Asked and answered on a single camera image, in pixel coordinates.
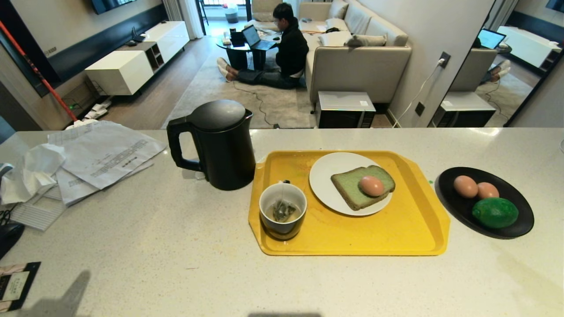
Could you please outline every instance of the power cord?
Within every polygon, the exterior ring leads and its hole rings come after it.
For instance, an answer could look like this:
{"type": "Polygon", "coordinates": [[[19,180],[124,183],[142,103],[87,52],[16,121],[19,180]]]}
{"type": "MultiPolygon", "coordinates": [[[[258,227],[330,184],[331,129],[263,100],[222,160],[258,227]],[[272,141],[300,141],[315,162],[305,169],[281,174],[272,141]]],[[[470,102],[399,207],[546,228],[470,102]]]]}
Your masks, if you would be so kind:
{"type": "Polygon", "coordinates": [[[17,204],[12,206],[11,209],[6,209],[0,212],[0,226],[4,226],[10,222],[10,217],[12,216],[12,210],[16,208],[17,204]]]}
{"type": "Polygon", "coordinates": [[[507,122],[507,121],[509,121],[509,118],[501,112],[501,107],[497,104],[497,102],[491,101],[492,95],[490,95],[490,94],[493,93],[494,91],[498,90],[498,89],[499,89],[499,86],[501,86],[501,78],[499,78],[499,80],[497,81],[497,87],[496,87],[494,90],[492,90],[492,91],[490,91],[490,92],[488,92],[488,93],[485,93],[485,96],[488,96],[488,100],[486,100],[486,102],[487,102],[487,103],[490,103],[490,104],[494,104],[494,105],[495,105],[494,107],[496,108],[496,110],[499,111],[499,115],[501,115],[502,117],[504,117],[504,118],[505,118],[505,122],[507,122]]]}
{"type": "Polygon", "coordinates": [[[413,99],[411,100],[411,102],[409,103],[409,105],[407,106],[406,110],[402,113],[401,116],[399,116],[399,118],[395,121],[394,125],[392,126],[392,128],[394,128],[398,123],[399,120],[402,119],[402,117],[404,116],[404,114],[407,113],[407,111],[411,108],[411,106],[413,105],[413,102],[415,101],[415,99],[417,99],[417,97],[419,96],[419,94],[422,92],[423,87],[425,87],[425,84],[429,81],[429,79],[431,79],[431,77],[435,74],[435,72],[437,71],[437,68],[439,68],[439,66],[441,66],[444,63],[444,58],[441,58],[438,60],[437,64],[435,65],[435,69],[433,69],[433,72],[431,73],[431,75],[429,75],[429,77],[427,77],[427,79],[425,79],[425,81],[423,82],[423,85],[421,85],[421,88],[419,88],[419,92],[415,95],[415,97],[413,97],[413,99]]]}
{"type": "Polygon", "coordinates": [[[266,122],[268,125],[274,126],[272,123],[270,123],[270,122],[267,120],[267,118],[266,118],[267,114],[266,114],[266,112],[264,112],[264,111],[262,110],[262,104],[265,103],[265,102],[264,102],[264,100],[262,100],[261,98],[258,97],[258,94],[257,94],[257,93],[255,93],[254,91],[249,91],[249,90],[244,90],[244,89],[241,89],[241,88],[237,88],[237,86],[235,85],[235,81],[233,81],[233,88],[235,88],[236,90],[240,90],[240,91],[244,91],[244,92],[246,92],[246,93],[253,94],[254,97],[257,98],[257,100],[259,100],[259,101],[261,102],[261,104],[258,106],[258,110],[259,110],[260,112],[262,112],[262,113],[265,115],[265,122],[266,122]]]}

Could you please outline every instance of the mirror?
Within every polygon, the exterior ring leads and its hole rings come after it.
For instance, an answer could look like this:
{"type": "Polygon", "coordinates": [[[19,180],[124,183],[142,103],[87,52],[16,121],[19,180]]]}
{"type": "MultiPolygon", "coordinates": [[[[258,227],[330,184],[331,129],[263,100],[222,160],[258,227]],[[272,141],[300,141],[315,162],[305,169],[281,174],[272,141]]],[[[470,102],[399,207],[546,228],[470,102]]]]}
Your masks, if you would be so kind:
{"type": "Polygon", "coordinates": [[[564,0],[496,0],[430,127],[502,127],[560,60],[564,0]]]}

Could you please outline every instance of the lime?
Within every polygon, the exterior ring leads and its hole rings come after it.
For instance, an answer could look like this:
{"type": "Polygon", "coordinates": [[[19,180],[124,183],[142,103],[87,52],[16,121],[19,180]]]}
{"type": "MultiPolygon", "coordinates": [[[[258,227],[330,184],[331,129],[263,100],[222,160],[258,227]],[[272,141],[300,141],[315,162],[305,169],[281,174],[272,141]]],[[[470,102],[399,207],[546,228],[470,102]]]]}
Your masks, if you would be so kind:
{"type": "Polygon", "coordinates": [[[519,210],[507,199],[491,197],[477,202],[472,215],[484,226],[500,229],[511,226],[517,220],[519,210]]]}

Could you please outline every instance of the laptop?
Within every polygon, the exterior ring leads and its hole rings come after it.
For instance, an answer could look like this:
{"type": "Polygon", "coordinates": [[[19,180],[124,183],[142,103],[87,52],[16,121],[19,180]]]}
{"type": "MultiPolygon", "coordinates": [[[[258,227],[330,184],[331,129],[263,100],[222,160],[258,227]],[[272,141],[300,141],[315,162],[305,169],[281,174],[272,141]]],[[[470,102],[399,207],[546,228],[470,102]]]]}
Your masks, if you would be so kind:
{"type": "Polygon", "coordinates": [[[254,25],[243,29],[242,32],[245,40],[253,50],[268,51],[276,44],[276,42],[261,40],[258,36],[257,29],[254,28],[254,25]]]}
{"type": "Polygon", "coordinates": [[[505,35],[487,29],[482,29],[478,34],[478,38],[482,43],[482,48],[495,50],[499,43],[505,39],[505,35]]]}

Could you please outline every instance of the rug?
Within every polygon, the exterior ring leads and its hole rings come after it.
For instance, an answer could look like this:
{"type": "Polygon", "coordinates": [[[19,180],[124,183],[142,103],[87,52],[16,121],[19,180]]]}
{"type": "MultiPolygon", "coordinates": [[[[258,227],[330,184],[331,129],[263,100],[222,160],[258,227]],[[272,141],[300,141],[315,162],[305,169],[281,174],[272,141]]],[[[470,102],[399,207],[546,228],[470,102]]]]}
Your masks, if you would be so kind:
{"type": "MultiPolygon", "coordinates": [[[[267,52],[265,69],[275,69],[277,49],[267,52]]],[[[281,129],[312,128],[315,126],[315,115],[311,115],[312,105],[305,85],[293,90],[277,89],[260,85],[247,85],[241,82],[226,82],[219,73],[217,57],[227,59],[224,49],[215,47],[204,62],[196,77],[186,88],[176,106],[164,122],[162,129],[172,119],[192,113],[196,107],[218,99],[231,99],[241,103],[254,115],[251,129],[272,129],[278,124],[281,129]]],[[[252,55],[247,54],[249,65],[252,55]]]]}
{"type": "Polygon", "coordinates": [[[486,127],[502,127],[531,91],[531,86],[511,74],[501,78],[499,84],[488,82],[479,86],[476,89],[476,94],[496,108],[495,114],[488,121],[486,127]]]}

